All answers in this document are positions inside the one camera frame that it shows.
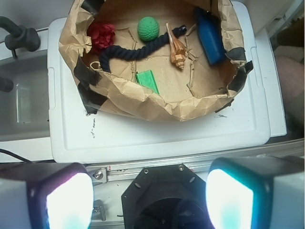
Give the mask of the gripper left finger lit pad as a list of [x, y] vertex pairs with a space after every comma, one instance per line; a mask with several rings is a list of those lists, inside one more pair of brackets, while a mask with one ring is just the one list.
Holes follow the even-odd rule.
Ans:
[[79, 163], [20, 163], [0, 167], [2, 229], [87, 229], [93, 183]]

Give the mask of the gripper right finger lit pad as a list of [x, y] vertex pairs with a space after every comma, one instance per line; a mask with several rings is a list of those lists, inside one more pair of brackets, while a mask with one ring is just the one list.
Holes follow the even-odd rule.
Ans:
[[217, 158], [210, 166], [205, 194], [216, 229], [303, 229], [305, 160]]

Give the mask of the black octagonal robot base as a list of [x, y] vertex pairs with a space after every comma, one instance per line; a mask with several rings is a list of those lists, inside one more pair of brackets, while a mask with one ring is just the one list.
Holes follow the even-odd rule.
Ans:
[[211, 229], [206, 182], [184, 164], [145, 167], [122, 194], [126, 229]]

